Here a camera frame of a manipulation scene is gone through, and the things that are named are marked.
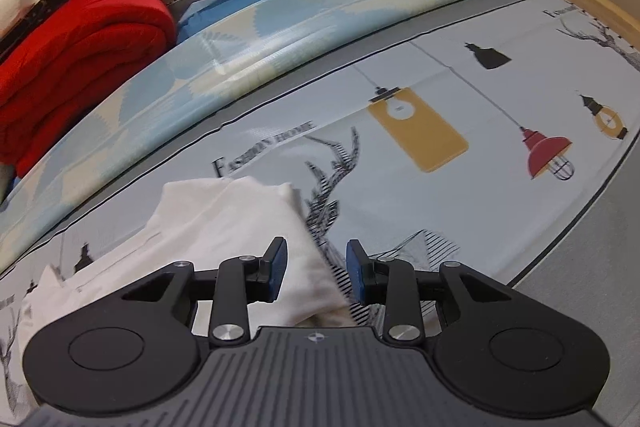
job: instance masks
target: red blanket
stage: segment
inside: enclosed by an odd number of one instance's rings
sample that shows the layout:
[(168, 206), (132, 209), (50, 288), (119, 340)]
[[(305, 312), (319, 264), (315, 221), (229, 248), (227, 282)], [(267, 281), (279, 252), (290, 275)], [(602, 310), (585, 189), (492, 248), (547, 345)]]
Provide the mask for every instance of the red blanket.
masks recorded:
[(23, 177), (88, 110), (174, 43), (162, 0), (70, 0), (0, 65), (0, 162)]

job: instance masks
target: pile of clothes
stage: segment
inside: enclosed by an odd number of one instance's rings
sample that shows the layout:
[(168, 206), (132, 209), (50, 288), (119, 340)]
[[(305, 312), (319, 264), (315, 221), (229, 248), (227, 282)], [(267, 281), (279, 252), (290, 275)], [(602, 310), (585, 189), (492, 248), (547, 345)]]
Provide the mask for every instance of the pile of clothes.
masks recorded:
[(162, 0), (0, 0), (0, 201), (175, 38)]

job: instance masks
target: silver screw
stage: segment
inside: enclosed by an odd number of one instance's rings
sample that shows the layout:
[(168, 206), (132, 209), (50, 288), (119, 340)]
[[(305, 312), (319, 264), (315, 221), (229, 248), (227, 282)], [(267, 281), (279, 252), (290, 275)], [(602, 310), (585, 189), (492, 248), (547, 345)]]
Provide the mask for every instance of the silver screw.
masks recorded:
[(420, 330), (411, 324), (400, 324), (389, 329), (389, 336), (395, 341), (414, 341)]
[(219, 341), (236, 341), (243, 335), (244, 330), (237, 324), (220, 324), (213, 330), (213, 336)]

